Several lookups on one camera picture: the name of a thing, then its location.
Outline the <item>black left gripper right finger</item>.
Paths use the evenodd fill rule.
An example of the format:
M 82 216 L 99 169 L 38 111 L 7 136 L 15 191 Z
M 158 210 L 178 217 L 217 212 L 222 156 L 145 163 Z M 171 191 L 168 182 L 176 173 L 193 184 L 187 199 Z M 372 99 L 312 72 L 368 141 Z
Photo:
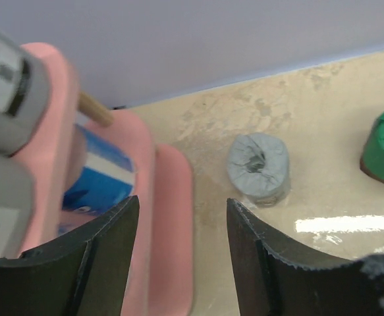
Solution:
M 231 198 L 227 233 L 241 315 L 384 315 L 384 254 L 323 253 Z

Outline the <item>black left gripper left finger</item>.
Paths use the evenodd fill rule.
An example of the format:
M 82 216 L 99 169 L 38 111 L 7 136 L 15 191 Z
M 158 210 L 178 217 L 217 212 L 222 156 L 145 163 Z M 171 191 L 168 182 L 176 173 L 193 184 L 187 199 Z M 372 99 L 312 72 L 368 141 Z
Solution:
M 0 258 L 0 315 L 120 315 L 139 210 L 129 197 L 18 259 Z

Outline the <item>grey roll with barcode label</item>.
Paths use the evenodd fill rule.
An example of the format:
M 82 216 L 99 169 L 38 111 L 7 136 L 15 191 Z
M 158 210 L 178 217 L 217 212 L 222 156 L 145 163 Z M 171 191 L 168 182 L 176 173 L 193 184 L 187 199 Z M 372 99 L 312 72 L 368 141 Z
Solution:
M 50 82 L 35 56 L 0 32 L 0 258 L 18 256 L 34 212 L 34 181 L 12 155 L 32 138 Z

